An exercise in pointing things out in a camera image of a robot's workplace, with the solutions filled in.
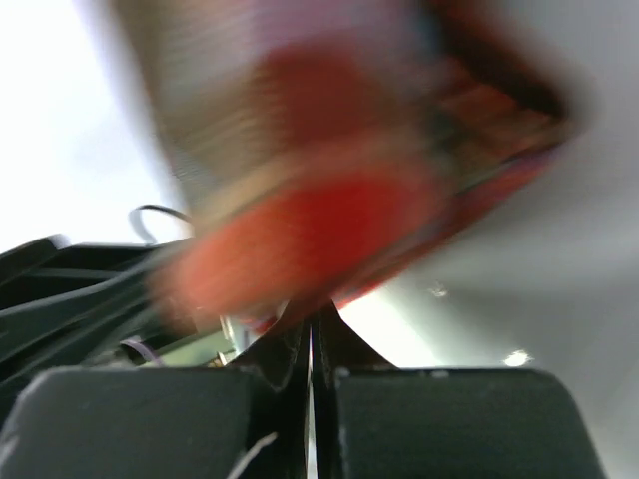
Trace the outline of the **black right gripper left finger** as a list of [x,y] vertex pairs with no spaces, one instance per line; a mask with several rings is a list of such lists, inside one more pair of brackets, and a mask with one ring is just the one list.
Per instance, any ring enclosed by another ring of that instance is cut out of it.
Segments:
[[233,362],[251,380],[247,447],[231,478],[305,478],[311,326],[307,306],[286,304],[276,322]]

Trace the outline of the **red brown plaid shirt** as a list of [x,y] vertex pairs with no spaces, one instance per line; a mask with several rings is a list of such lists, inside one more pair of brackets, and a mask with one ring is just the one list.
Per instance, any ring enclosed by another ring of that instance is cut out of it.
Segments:
[[545,167],[572,118],[487,1],[113,1],[186,243],[172,317],[264,329],[350,301]]

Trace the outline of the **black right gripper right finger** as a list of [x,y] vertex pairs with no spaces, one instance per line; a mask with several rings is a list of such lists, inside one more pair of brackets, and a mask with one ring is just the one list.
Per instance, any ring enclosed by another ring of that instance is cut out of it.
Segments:
[[369,370],[394,366],[356,334],[330,303],[312,316],[312,367],[318,478],[339,478],[335,372],[339,368]]

